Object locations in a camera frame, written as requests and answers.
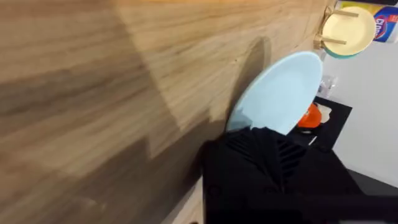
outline blue label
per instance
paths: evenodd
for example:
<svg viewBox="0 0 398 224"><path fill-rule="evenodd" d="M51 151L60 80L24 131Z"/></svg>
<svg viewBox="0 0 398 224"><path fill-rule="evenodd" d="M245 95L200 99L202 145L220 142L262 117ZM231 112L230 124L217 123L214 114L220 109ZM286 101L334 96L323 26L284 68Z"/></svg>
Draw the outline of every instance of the blue label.
<svg viewBox="0 0 398 224"><path fill-rule="evenodd" d="M396 26L398 8L386 6L374 15L376 21L376 34L374 40L379 42L387 41L392 30Z"/></svg>

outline teal plate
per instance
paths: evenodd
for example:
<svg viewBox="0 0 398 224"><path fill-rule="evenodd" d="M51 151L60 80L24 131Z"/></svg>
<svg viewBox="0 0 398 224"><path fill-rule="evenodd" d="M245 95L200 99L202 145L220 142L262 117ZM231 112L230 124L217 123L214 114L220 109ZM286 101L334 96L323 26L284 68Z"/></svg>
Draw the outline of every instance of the teal plate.
<svg viewBox="0 0 398 224"><path fill-rule="evenodd" d="M226 130L268 127L288 134L317 94L322 68L322 61L312 52L298 52L279 60L248 86L236 103Z"/></svg>

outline wood grain surface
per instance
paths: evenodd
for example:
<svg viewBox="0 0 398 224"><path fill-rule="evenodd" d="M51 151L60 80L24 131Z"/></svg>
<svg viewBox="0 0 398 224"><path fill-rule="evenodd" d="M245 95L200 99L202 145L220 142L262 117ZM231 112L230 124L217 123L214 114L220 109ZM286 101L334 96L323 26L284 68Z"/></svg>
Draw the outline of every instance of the wood grain surface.
<svg viewBox="0 0 398 224"><path fill-rule="evenodd" d="M0 0L0 223L160 223L230 105L312 48L331 3Z"/></svg>

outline clorox container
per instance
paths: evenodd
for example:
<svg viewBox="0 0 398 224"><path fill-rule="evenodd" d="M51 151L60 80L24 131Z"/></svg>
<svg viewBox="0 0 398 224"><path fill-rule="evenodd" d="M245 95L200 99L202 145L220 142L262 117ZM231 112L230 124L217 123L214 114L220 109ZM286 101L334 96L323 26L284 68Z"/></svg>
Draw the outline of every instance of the clorox container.
<svg viewBox="0 0 398 224"><path fill-rule="evenodd" d="M396 43L398 42L398 7L383 6L360 2L339 2L337 8L358 6L369 11L376 21L374 41Z"/></svg>

